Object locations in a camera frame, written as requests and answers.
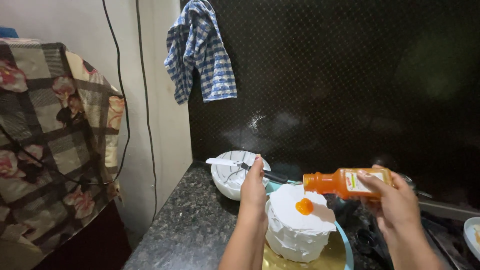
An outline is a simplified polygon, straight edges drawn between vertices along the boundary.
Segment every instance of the plaid cloth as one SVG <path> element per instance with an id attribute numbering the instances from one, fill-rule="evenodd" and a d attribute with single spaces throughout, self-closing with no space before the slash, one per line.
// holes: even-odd
<path id="1" fill-rule="evenodd" d="M 117 173 L 124 101 L 61 43 L 0 39 L 0 124 L 20 145 L 79 182 Z M 0 269 L 29 269 L 95 218 L 117 183 L 77 184 L 0 132 Z"/>
<path id="2" fill-rule="evenodd" d="M 237 97 L 232 64 L 207 0 L 191 0 L 185 5 L 168 31 L 167 49 L 164 64 L 175 83 L 178 104 L 188 101 L 193 67 L 200 73 L 204 102 Z"/>

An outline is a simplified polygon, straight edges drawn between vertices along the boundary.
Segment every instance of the granite countertop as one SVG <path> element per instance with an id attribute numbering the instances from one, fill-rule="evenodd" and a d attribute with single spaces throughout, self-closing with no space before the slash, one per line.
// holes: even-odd
<path id="1" fill-rule="evenodd" d="M 331 207 L 332 196 L 326 196 Z M 210 166 L 194 162 L 174 189 L 152 226 L 124 266 L 136 269 L 216 269 L 237 222 L 240 202 L 223 196 Z M 382 269 L 355 249 L 355 232 L 368 224 L 359 207 L 343 226 L 353 250 L 355 269 Z"/>

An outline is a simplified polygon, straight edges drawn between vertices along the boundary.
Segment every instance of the white whipped cream frosting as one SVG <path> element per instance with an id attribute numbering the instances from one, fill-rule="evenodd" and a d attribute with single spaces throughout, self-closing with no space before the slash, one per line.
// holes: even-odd
<path id="1" fill-rule="evenodd" d="M 313 212 L 303 215 L 295 205 L 303 198 L 313 203 Z M 325 198 L 314 192 L 304 194 L 303 185 L 284 184 L 270 194 L 266 204 L 271 249 L 285 259 L 310 262 L 320 256 L 330 232 L 336 231 L 335 215 Z"/>

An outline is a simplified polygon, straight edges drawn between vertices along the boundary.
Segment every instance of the small white plate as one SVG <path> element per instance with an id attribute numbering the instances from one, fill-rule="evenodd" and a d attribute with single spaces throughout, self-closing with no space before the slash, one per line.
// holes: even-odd
<path id="1" fill-rule="evenodd" d="M 470 251 L 480 261 L 480 243 L 475 237 L 475 229 L 480 234 L 480 217 L 469 218 L 463 224 L 463 237 Z"/>
<path id="2" fill-rule="evenodd" d="M 252 166 L 256 154 L 247 151 L 230 151 L 223 153 L 217 159 L 238 160 Z M 264 160 L 264 169 L 270 171 L 270 165 Z M 213 182 L 220 192 L 228 198 L 240 201 L 240 187 L 245 180 L 247 172 L 240 167 L 226 165 L 212 165 L 211 168 Z M 268 179 L 263 178 L 262 183 L 267 186 Z"/>

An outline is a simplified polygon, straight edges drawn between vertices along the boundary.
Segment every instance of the blue checkered towel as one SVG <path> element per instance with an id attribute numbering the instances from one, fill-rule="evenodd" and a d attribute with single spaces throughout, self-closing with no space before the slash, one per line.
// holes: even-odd
<path id="1" fill-rule="evenodd" d="M 188 101 L 193 67 L 201 76 L 204 102 L 237 97 L 232 64 L 207 0 L 191 0 L 185 5 L 168 31 L 167 49 L 164 65 L 175 83 L 178 104 Z"/>

